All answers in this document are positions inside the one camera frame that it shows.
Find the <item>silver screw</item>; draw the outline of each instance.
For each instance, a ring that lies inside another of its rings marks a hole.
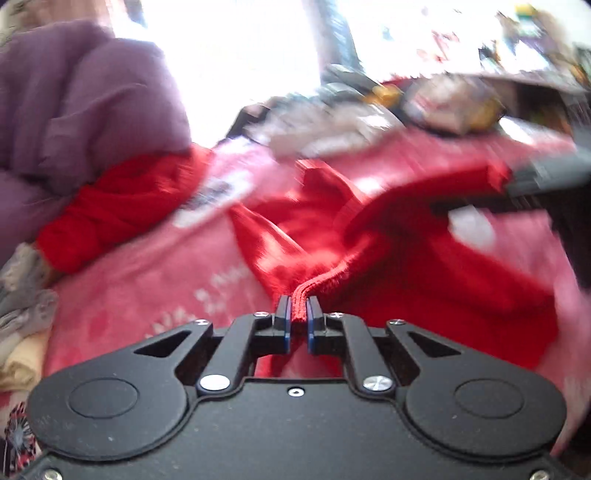
[[[538,470],[531,474],[530,480],[550,480],[550,474],[546,470]]]
[[[61,480],[61,473],[53,468],[49,468],[43,472],[44,480]]]
[[[383,392],[392,387],[393,383],[391,378],[383,375],[374,375],[363,381],[363,387],[372,392]]]
[[[306,393],[306,392],[304,391],[304,389],[303,389],[303,388],[300,388],[300,387],[294,387],[294,388],[290,388],[290,389],[287,391],[287,394],[288,394],[290,397],[303,397],[303,396],[304,396],[304,393]]]
[[[206,375],[200,380],[199,384],[205,390],[224,390],[230,386],[230,379],[223,375]]]

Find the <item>red fabric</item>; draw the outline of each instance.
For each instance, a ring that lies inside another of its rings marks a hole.
[[[191,197],[204,178],[210,150],[141,155],[82,187],[37,238],[53,268],[75,273],[117,245],[152,228]]]
[[[403,318],[526,368],[539,363],[557,335],[551,290],[458,243],[428,206],[497,192],[506,167],[464,167],[370,200],[327,165],[300,164],[300,190],[232,211],[244,258],[275,302],[292,295],[293,321],[305,321],[306,298],[318,295],[324,311],[370,326]],[[279,376],[285,362],[262,373]]]

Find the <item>pink blanket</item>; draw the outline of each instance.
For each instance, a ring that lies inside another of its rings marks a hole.
[[[409,129],[372,151],[329,163],[371,193],[387,183],[410,181],[425,170],[495,159],[515,163],[542,152],[573,149],[570,140],[554,134],[522,130],[519,140],[498,134],[451,140]],[[241,258],[226,211],[236,201],[252,205],[264,196],[285,193],[296,182],[293,162],[276,162],[264,147],[242,139],[218,146],[209,179],[187,205],[156,230],[57,286],[60,305],[46,374],[193,319],[207,318],[221,327],[240,314],[272,309]],[[489,216],[489,222],[493,241],[483,248],[552,284],[556,292],[560,337],[539,372],[567,400],[560,449],[583,419],[591,397],[591,364],[586,361],[591,300],[579,292],[545,212]],[[300,349],[285,374],[312,377],[326,372]]]

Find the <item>purple fabric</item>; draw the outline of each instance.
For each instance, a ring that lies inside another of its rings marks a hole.
[[[15,35],[0,51],[0,265],[107,168],[190,143],[155,45],[89,21]]]

